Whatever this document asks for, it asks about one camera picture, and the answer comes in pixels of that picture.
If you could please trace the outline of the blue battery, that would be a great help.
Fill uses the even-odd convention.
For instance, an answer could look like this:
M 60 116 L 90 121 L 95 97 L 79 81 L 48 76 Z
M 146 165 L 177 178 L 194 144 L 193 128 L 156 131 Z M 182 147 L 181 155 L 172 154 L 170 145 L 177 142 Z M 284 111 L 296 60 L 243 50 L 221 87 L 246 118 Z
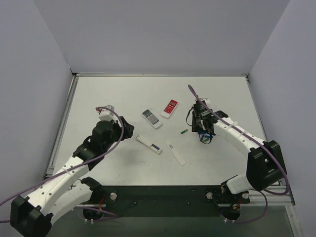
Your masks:
M 199 132 L 198 135 L 199 135 L 200 140 L 204 140 L 206 138 L 210 138 L 210 139 L 213 138 L 212 135 L 209 135 L 208 133 L 205 133 L 205 132 Z

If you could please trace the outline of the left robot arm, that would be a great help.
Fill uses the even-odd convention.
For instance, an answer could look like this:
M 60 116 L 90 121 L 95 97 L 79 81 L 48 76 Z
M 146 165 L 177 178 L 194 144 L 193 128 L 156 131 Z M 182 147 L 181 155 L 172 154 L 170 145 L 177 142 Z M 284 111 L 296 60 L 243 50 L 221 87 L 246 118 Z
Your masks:
M 102 120 L 92 134 L 77 147 L 56 173 L 26 197 L 11 203 L 10 225 L 24 237 L 44 237 L 52 225 L 67 212 L 84 202 L 96 203 L 105 196 L 102 185 L 86 177 L 111 146 L 133 136 L 134 126 L 124 117 Z

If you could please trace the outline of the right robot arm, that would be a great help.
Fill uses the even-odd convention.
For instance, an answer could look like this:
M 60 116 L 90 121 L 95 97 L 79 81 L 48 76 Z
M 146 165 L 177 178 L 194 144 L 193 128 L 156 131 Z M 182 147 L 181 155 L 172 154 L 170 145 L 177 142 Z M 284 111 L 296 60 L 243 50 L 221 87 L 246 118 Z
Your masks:
M 234 146 L 247 159 L 246 171 L 221 184 L 226 198 L 241 196 L 249 190 L 262 191 L 286 177 L 287 172 L 279 143 L 260 139 L 240 127 L 223 111 L 213 112 L 196 102 L 192 114 L 192 132 L 219 136 Z

